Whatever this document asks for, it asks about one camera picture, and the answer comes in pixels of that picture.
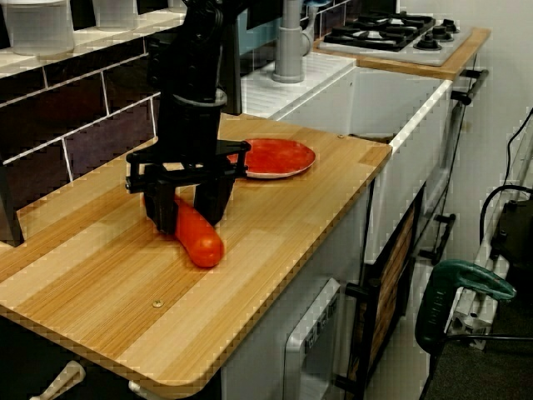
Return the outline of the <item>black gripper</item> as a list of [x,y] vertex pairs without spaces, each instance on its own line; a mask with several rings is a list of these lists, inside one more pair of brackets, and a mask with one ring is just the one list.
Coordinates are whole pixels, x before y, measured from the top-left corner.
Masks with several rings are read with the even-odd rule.
[[216,92],[211,102],[163,94],[157,140],[127,155],[126,188],[130,193],[144,193],[147,216],[159,232],[175,233],[175,188],[197,185],[194,208],[215,226],[226,210],[233,179],[247,175],[245,159],[251,145],[218,137],[226,103],[224,92]]

